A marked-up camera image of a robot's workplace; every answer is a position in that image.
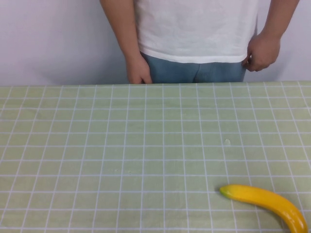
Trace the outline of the person's left hand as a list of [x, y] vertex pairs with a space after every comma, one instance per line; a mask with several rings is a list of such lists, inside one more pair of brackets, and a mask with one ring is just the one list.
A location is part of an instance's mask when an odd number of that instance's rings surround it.
[[279, 55], [281, 38], [261, 32], [251, 39], [242, 65], [250, 72], [261, 71], [273, 64]]

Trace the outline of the person's right hand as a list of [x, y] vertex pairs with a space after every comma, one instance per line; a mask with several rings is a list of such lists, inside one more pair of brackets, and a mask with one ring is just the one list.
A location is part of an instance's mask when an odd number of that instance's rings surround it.
[[151, 84], [149, 66], [143, 56], [138, 53], [125, 56], [127, 78], [130, 84]]

